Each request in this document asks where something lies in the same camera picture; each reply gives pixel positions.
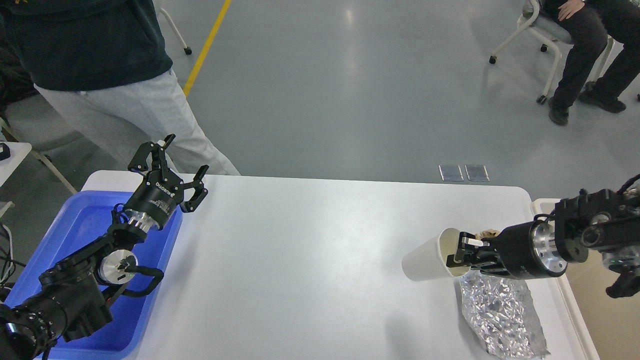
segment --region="blue plastic tray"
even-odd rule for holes
[[[111,225],[111,210],[125,203],[128,192],[79,192],[69,198],[60,209],[29,260],[27,267],[6,299],[10,307],[17,306],[28,297],[40,292],[38,276],[57,261],[80,249],[99,236]],[[177,210],[162,231],[150,231],[147,240],[133,248],[138,263],[165,270],[173,244],[182,223],[182,212]],[[131,290],[147,287],[149,277],[137,275],[129,285]],[[122,359],[140,342],[147,327],[158,288],[143,298],[120,297],[111,307],[113,321],[93,335],[60,342],[51,350],[51,359]]]

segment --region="yellow floor line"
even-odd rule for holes
[[[185,96],[189,96],[191,87],[193,86],[193,83],[195,83],[196,78],[198,77],[198,73],[200,72],[200,68],[204,63],[204,60],[206,59],[207,54],[209,54],[209,48],[211,48],[213,39],[216,38],[218,29],[220,29],[220,24],[222,24],[222,20],[224,20],[225,14],[227,13],[227,9],[229,9],[230,4],[231,4],[231,0],[225,0],[224,5],[222,5],[222,9],[218,14],[218,18],[216,19],[215,24],[213,24],[213,28],[209,33],[209,37],[207,38],[207,41],[204,43],[204,46],[202,47],[202,51],[200,51],[200,56],[198,56],[196,65],[193,66],[193,69],[191,70],[191,74],[189,74],[189,78],[187,79],[187,83],[184,84],[184,88],[182,89],[182,91],[184,91]]]

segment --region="white paper cup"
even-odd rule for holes
[[[458,248],[460,230],[452,227],[445,229],[423,243],[402,259],[404,274],[413,281],[444,279],[457,277],[469,271],[468,266],[447,268],[447,256]]]

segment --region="black pants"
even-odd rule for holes
[[[570,19],[558,21],[557,7],[562,3],[549,0],[544,8],[575,43],[566,57],[554,103],[569,107],[578,98],[593,64],[607,46],[607,34],[624,48],[598,79],[594,93],[602,99],[618,97],[640,73],[640,8],[629,0],[587,0]]]

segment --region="gray sweatpants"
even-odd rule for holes
[[[240,175],[200,129],[173,70],[104,90],[36,89],[71,127],[123,164],[140,144],[175,134],[167,153],[179,172],[193,174],[206,164],[208,174]]]

